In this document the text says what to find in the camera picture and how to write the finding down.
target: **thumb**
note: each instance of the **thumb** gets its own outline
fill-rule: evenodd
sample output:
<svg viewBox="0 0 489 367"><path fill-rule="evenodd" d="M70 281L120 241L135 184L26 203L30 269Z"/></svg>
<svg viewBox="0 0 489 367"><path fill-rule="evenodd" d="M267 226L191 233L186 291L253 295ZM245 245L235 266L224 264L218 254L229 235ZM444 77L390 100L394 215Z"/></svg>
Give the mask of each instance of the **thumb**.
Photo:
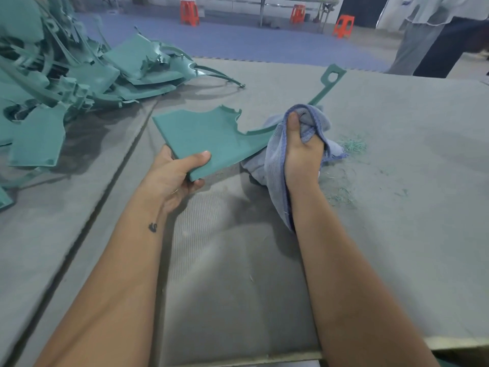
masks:
<svg viewBox="0 0 489 367"><path fill-rule="evenodd" d="M187 173L196 167L204 166L211 159L211 153L209 151L204 151L202 153L196 153L185 157L181 160L176 160L179 171Z"/></svg>
<svg viewBox="0 0 489 367"><path fill-rule="evenodd" d="M301 141L301 124L297 113L292 112L287 118L287 144L292 147L302 145Z"/></svg>

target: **right forearm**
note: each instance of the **right forearm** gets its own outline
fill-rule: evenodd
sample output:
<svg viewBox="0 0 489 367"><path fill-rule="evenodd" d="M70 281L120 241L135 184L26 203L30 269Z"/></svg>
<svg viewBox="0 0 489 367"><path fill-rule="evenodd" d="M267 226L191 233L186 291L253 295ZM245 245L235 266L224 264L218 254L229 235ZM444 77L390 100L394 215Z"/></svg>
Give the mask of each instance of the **right forearm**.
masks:
<svg viewBox="0 0 489 367"><path fill-rule="evenodd" d="M319 186L292 191L291 201L315 323L328 363L332 367L436 366Z"/></svg>

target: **red stool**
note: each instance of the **red stool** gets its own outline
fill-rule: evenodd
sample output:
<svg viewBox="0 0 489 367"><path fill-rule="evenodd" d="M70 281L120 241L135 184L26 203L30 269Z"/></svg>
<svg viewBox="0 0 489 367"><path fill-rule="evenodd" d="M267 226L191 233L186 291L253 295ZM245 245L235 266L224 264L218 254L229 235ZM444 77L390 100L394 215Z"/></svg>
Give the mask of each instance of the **red stool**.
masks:
<svg viewBox="0 0 489 367"><path fill-rule="evenodd" d="M180 22L188 23L192 27L200 24L199 12L194 0L180 0Z"/></svg>
<svg viewBox="0 0 489 367"><path fill-rule="evenodd" d="M303 23L306 15L306 5L296 4L290 14L290 23Z"/></svg>
<svg viewBox="0 0 489 367"><path fill-rule="evenodd" d="M350 37L351 30L353 30L354 20L355 17L350 15L341 15L334 25L333 36L334 34L337 34L338 38L343 38L343 36Z"/></svg>

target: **white shirt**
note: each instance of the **white shirt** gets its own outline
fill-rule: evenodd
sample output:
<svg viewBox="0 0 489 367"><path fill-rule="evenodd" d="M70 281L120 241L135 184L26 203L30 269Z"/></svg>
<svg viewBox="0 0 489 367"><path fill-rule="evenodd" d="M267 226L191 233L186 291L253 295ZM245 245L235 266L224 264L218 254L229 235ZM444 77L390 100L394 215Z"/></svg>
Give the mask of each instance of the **white shirt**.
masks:
<svg viewBox="0 0 489 367"><path fill-rule="evenodd" d="M489 17L489 0L413 0L407 20L411 23L440 25L453 17L484 20Z"/></svg>

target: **blue cloth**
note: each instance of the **blue cloth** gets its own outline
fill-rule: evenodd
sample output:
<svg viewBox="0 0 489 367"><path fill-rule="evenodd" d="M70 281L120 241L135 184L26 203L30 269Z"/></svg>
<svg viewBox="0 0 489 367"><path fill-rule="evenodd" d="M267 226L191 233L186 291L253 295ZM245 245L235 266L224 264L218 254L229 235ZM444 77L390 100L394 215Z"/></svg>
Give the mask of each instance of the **blue cloth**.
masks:
<svg viewBox="0 0 489 367"><path fill-rule="evenodd" d="M241 166L261 184L268 187L270 198L285 225L293 231L294 223L290 207L289 191L285 184L285 153L287 149L287 118L295 111L301 123L301 139L307 143L314 134L319 135L324 142L324 154L321 166L326 162L340 160L347 156L343 148L335 142L328 140L323 132L331 128L326 115L319 109L308 104L296 104L284 115L269 117L264 127L277 124L277 128L268 141L265 149L243 160Z"/></svg>

